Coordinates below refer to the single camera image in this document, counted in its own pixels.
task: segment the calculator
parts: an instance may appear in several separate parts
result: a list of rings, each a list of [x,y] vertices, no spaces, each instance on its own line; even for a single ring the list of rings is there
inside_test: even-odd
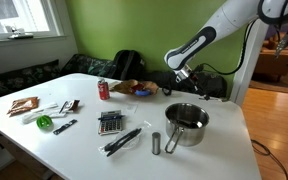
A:
[[[121,110],[101,112],[99,135],[115,134],[123,130]]]

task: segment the cushion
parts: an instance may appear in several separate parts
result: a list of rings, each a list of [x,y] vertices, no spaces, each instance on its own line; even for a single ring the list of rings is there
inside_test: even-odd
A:
[[[61,70],[61,75],[83,73],[94,76],[107,77],[113,61],[97,59],[84,54],[74,54]]]
[[[4,96],[60,76],[59,60],[0,74],[0,96]]]

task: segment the green wall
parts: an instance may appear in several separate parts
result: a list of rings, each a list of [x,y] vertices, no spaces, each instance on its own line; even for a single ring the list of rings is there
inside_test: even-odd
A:
[[[79,53],[113,59],[134,49],[146,68],[169,70],[165,53],[186,43],[225,0],[66,0]],[[200,51],[191,68],[207,62],[220,71],[235,69],[244,28]],[[225,76],[231,91],[233,75]]]

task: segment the can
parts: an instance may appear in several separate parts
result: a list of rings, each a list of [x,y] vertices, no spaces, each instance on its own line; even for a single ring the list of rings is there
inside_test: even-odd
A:
[[[98,92],[101,100],[107,100],[110,98],[110,91],[108,89],[108,83],[104,79],[101,79],[97,83]]]

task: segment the stainless steel pot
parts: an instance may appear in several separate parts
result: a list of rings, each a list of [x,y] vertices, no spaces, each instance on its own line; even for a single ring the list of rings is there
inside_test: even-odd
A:
[[[189,104],[172,104],[165,110],[167,117],[166,133],[170,137],[165,146],[165,152],[172,154],[178,145],[194,146],[200,143],[204,137],[205,126],[209,122],[209,116],[202,108]],[[168,147],[174,141],[172,150]]]

